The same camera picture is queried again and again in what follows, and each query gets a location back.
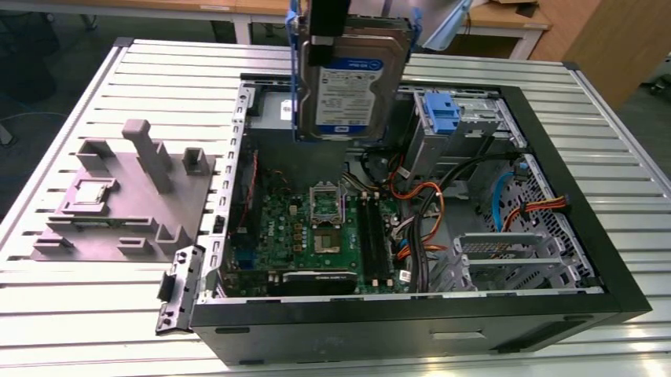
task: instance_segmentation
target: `slotted aluminum table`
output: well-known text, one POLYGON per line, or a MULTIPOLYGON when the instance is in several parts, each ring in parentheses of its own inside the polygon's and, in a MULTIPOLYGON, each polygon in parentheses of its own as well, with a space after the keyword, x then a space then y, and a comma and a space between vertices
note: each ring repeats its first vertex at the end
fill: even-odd
MULTIPOLYGON (((116 150, 131 148, 120 129, 128 118, 144 118, 168 152, 200 147, 217 156, 219 170, 231 148, 240 73, 288 69, 281 47, 135 40, 112 48, 0 225, 0 375, 665 375, 671 186, 581 73, 559 63, 417 55, 404 79, 523 89, 653 307, 625 324, 532 354, 228 369, 195 335, 155 336, 167 264, 29 260, 80 167, 73 153, 84 137, 116 139, 116 150)), ((212 189, 221 183, 215 177, 212 189)), ((212 223, 204 214, 201 229, 212 223)))

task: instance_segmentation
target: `motherboard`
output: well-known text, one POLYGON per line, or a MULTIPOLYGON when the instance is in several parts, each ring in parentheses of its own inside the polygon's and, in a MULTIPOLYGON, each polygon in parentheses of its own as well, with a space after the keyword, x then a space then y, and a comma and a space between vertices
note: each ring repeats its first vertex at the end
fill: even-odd
POLYGON ((385 234, 399 220, 392 199, 315 185, 261 199, 256 247, 233 247, 228 297, 403 292, 385 234))

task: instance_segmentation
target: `sticker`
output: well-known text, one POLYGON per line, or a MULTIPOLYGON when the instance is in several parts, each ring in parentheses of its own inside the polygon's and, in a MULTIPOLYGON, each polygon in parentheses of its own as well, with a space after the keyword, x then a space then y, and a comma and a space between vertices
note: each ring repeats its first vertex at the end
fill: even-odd
POLYGON ((231 10, 231 7, 228 7, 228 6, 220 6, 220 5, 201 5, 200 9, 205 9, 205 10, 231 10))
POLYGON ((405 283, 409 283, 409 281, 411 281, 411 276, 412 276, 412 274, 409 273, 409 271, 407 271, 407 270, 404 270, 404 269, 401 269, 401 270, 399 271, 399 280, 400 280, 400 281, 403 281, 403 282, 405 282, 405 283))
POLYGON ((396 172, 400 174, 400 176, 403 178, 408 178, 409 177, 409 172, 408 172, 408 170, 404 167, 399 167, 399 169, 396 170, 396 172))
POLYGON ((320 69, 316 126, 324 134, 357 134, 369 124, 383 74, 380 59, 336 58, 320 69))
POLYGON ((281 109, 280 109, 280 119, 281 120, 289 120, 291 121, 291 100, 284 100, 281 102, 281 109))

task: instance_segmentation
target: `hard drive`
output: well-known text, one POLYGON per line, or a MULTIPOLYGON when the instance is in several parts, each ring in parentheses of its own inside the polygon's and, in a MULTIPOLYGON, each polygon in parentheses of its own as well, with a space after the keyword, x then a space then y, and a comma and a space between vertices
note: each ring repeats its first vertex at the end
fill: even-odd
POLYGON ((348 16, 331 62, 309 66, 307 27, 299 30, 297 137, 376 141, 384 128, 412 45, 404 18, 348 16))

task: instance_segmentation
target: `ram slot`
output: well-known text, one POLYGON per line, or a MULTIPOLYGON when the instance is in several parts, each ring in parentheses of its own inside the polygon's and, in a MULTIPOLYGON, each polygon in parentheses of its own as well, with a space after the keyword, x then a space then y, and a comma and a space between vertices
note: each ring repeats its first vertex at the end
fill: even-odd
POLYGON ((384 222, 380 213, 380 202, 372 199, 368 202, 368 232, 372 255, 375 260, 375 279, 387 280, 389 278, 389 259, 384 244, 384 222))
POLYGON ((373 241, 369 231, 368 206, 368 198, 359 198, 356 201, 356 221, 359 223, 360 256, 364 263, 364 281, 367 283, 372 281, 377 272, 375 267, 375 252, 372 248, 373 241))

